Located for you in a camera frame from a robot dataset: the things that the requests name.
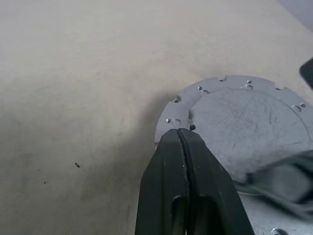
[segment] scratched metal surface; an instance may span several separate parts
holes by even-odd
[[[168,129],[195,125],[194,131],[229,174],[244,180],[247,172],[313,149],[312,117],[313,108],[307,102],[271,81],[237,75],[210,78],[185,88],[165,107],[155,141]],[[308,221],[255,198],[241,195],[241,199],[257,235],[276,227],[291,234],[310,233]]]

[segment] circular metal plate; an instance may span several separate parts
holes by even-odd
[[[251,76],[209,78],[179,93],[163,110],[155,142],[169,129],[193,129],[231,177],[313,149],[313,108],[291,90]],[[312,224],[241,195],[256,235],[273,228],[309,234]]]

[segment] beige surface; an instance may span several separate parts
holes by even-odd
[[[1,0],[0,233],[133,234],[179,90],[243,74],[312,103],[298,75],[312,56],[274,0]]]

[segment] metal disc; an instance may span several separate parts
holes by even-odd
[[[313,149],[313,108],[291,90],[251,76],[209,78],[183,91],[164,108],[155,143],[169,129],[198,133],[231,177],[243,181],[248,172]],[[241,195],[256,235],[280,228],[309,234],[312,224]]]

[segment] aluminum plate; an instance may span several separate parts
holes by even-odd
[[[209,78],[185,88],[164,108],[155,143],[170,129],[190,127],[237,181],[247,172],[313,149],[312,106],[290,89],[258,77]],[[274,228],[289,235],[312,234],[312,221],[255,197],[240,197],[256,235],[269,235]]]

